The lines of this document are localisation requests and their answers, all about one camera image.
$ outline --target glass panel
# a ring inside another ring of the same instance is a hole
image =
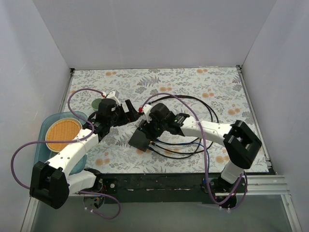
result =
[[[118,218],[106,220],[86,211],[82,197],[70,197],[58,210],[39,203],[32,231],[292,231],[280,196],[247,196],[231,212],[201,203],[124,203],[122,207]],[[117,205],[103,205],[99,211],[112,215]]]

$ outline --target blue tray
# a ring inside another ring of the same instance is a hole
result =
[[[82,118],[87,119],[87,116],[84,113],[82,113],[82,112],[75,112],[75,113],[78,116],[81,116]],[[84,121],[82,121],[81,119],[77,118],[71,112],[63,112],[63,113],[58,113],[58,114],[51,115],[47,119],[45,119],[45,121],[42,123],[41,130],[40,130],[40,135],[39,135],[39,139],[38,140],[40,140],[40,141],[41,140],[45,140],[45,135],[47,133],[47,130],[52,126],[53,123],[55,123],[56,121],[58,121],[58,120],[60,120],[62,118],[68,118],[68,117],[73,117],[73,118],[79,120],[82,125],[84,124]],[[38,161],[46,162],[46,161],[48,161],[50,158],[52,158],[56,154],[57,153],[52,152],[51,150],[49,150],[48,147],[46,146],[46,144],[37,144],[37,149],[35,151],[35,157],[34,157],[34,163],[37,163]],[[85,155],[75,165],[75,167],[70,172],[70,175],[81,172],[85,168],[86,160],[87,160],[87,157]]]

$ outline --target round orange pad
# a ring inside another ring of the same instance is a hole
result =
[[[81,125],[73,120],[62,120],[52,126],[49,130],[46,140],[47,141],[66,141],[73,140],[81,130]],[[60,152],[68,144],[47,144],[50,150]]]

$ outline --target white backdrop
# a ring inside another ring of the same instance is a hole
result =
[[[309,1],[277,0],[243,65],[269,155],[309,231]]]
[[[275,0],[33,0],[70,68],[242,64]]]
[[[57,113],[69,68],[31,0],[0,0],[0,231],[20,231],[29,191],[10,171],[12,154],[37,140],[43,120]],[[15,169],[29,185],[35,145]]]

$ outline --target table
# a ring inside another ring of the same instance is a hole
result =
[[[257,127],[249,107],[241,78],[236,68],[190,68],[190,69],[123,69],[123,70],[80,70],[75,71],[69,94],[80,88],[94,88],[109,93],[117,90],[119,100],[130,99],[136,109],[151,95],[158,92],[191,95],[202,99],[217,113],[220,123],[245,121],[256,133]],[[77,93],[71,100],[74,111],[90,115],[94,110],[91,102],[100,95],[91,91]],[[210,120],[205,106],[194,100],[185,100],[192,106],[200,120]],[[174,113],[188,113],[177,100],[164,100],[164,104]],[[202,173],[204,172],[203,153],[189,159],[172,160],[147,150],[142,152],[130,147],[128,141],[136,129],[131,123],[111,128],[99,145],[87,153],[86,167],[102,173]],[[192,138],[164,133],[161,140],[171,143],[189,142]],[[193,151],[192,147],[172,147],[175,151]],[[167,156],[177,156],[160,150]],[[209,149],[210,173],[221,172],[229,161],[224,147],[213,144]],[[268,172],[265,151],[260,149],[248,172]]]

